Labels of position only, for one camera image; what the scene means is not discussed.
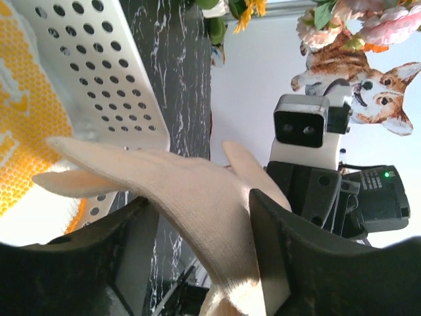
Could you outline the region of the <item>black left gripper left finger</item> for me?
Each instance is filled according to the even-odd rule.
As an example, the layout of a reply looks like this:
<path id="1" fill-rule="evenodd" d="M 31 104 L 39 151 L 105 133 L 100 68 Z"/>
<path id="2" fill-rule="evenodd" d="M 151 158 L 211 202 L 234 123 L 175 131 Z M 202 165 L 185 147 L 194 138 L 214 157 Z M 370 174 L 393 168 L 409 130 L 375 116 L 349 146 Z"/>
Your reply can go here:
<path id="1" fill-rule="evenodd" d="M 158 215 L 138 197 L 45 245 L 1 244 L 2 315 L 92 315 L 110 290 L 141 315 Z"/>

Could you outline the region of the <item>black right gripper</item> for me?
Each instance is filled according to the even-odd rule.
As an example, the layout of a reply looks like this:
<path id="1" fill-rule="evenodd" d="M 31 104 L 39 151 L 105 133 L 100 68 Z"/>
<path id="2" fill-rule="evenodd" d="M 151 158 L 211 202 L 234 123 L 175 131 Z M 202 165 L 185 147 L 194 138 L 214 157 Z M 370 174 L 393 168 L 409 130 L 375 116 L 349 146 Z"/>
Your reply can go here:
<path id="1" fill-rule="evenodd" d="M 351 240 L 401 230 L 410 206 L 393 165 L 339 171 L 271 161 L 267 173 L 286 195 L 294 214 Z"/>

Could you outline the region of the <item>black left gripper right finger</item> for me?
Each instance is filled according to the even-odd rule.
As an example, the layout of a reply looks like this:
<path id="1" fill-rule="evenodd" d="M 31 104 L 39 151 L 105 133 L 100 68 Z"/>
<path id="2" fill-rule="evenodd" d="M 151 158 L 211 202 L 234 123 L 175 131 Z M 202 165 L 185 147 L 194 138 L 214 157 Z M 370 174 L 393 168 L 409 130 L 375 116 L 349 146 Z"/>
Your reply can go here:
<path id="1" fill-rule="evenodd" d="M 420 239 L 373 248 L 249 194 L 268 315 L 419 315 Z"/>

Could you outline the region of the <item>cream glove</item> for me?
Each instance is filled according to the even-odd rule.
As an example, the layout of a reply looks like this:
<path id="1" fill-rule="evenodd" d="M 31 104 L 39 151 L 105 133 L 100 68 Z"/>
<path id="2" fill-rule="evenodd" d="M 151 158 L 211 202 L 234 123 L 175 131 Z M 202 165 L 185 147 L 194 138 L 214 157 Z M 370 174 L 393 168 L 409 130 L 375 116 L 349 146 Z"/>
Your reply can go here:
<path id="1" fill-rule="evenodd" d="M 129 190 L 147 198 L 189 244 L 212 285 L 202 315 L 273 315 L 290 291 L 284 274 L 272 281 L 280 298 L 264 301 L 251 228 L 249 192 L 259 189 L 282 207 L 290 205 L 254 156 L 236 142 L 222 147 L 229 167 L 160 149 L 125 150 L 73 138 L 48 144 L 76 169 L 33 177 L 42 188 L 88 198 Z"/>

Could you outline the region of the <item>white glove orange cuff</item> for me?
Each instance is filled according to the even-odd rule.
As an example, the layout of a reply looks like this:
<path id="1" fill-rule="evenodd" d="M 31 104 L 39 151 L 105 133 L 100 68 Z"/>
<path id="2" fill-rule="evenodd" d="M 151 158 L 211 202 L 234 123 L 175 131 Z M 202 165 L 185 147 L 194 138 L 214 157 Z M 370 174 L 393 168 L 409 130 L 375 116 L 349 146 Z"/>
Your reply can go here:
<path id="1" fill-rule="evenodd" d="M 52 194 L 32 180 L 39 173 L 72 169 L 45 141 L 72 133 L 39 61 L 34 31 L 9 1 L 2 1 L 1 243 L 46 244 L 75 230 L 86 200 Z"/>

